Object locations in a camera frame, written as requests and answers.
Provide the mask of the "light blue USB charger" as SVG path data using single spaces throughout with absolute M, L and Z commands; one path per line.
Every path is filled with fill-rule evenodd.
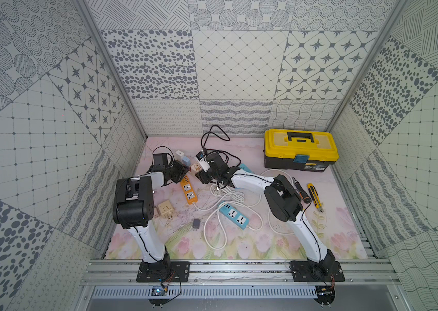
M 188 158 L 188 157 L 186 157 L 186 156 L 183 156 L 182 158 L 181 158 L 181 162 L 184 164 L 184 165 L 186 165 L 186 166 L 188 166 L 188 167 L 190 167 L 192 164 L 191 164 L 191 160 Z

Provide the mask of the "white USB charger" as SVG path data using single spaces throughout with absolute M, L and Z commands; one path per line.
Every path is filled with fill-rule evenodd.
M 181 160 L 182 157 L 185 156 L 185 154 L 184 154 L 181 150 L 176 150 L 176 152 L 175 152 L 175 156 L 176 156 L 176 158 L 177 158 L 178 160 Z

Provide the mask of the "pink deer cube socket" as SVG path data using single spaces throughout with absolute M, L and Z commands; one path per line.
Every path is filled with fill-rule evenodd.
M 197 173 L 202 171 L 202 166 L 198 162 L 195 162 L 191 165 L 190 169 L 193 173 Z

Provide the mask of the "orange power strip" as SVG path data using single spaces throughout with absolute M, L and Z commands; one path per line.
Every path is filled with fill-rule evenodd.
M 185 175 L 179 184 L 183 190 L 187 203 L 189 205 L 195 204 L 198 201 L 198 197 L 192 187 L 189 177 Z

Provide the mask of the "blue power strip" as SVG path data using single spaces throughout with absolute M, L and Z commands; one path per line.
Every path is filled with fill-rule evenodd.
M 249 224 L 247 216 L 240 213 L 230 204 L 225 204 L 220 207 L 219 212 L 236 224 L 240 229 L 245 230 Z

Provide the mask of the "dark grey plug adapter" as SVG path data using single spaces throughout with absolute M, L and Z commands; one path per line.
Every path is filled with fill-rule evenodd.
M 193 220 L 193 223 L 192 223 L 192 228 L 195 229 L 195 230 L 198 230 L 200 228 L 200 225 L 201 225 L 201 220 L 195 218 Z

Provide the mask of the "teal power strip base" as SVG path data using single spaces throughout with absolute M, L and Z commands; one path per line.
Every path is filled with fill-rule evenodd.
M 240 164 L 239 166 L 238 166 L 241 170 L 243 170 L 243 171 L 245 171 L 245 172 L 247 172 L 248 174 L 253 174 L 253 171 L 252 170 L 250 170 L 245 164 Z

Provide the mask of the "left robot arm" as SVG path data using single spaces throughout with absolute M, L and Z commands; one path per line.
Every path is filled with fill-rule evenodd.
M 154 191 L 170 183 L 180 183 L 189 167 L 169 154 L 155 154 L 152 165 L 144 174 L 123 178 L 115 185 L 113 220 L 136 239 L 146 264 L 169 261 L 166 247 L 160 241 L 153 224 Z

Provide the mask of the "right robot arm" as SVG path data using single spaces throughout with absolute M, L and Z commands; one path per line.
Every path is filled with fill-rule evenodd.
M 208 154 L 199 152 L 196 158 L 202 167 L 196 176 L 203 184 L 215 182 L 219 187 L 263 193 L 273 216 L 291 226 L 306 252 L 311 268 L 328 274 L 334 267 L 334 254 L 310 226 L 302 204 L 303 199 L 285 176 L 260 176 L 240 167 L 230 167 L 217 151 Z

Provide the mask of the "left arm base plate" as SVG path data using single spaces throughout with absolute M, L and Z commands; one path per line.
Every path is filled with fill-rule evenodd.
M 169 263 L 145 263 L 141 262 L 138 269 L 137 282 L 165 282 L 171 275 L 172 281 L 188 282 L 190 262 L 172 261 Z

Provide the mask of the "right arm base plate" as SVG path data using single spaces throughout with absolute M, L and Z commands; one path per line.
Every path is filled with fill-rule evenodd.
M 294 282 L 345 282 L 343 268 L 338 261 L 327 268 L 310 260 L 289 262 L 289 269 Z

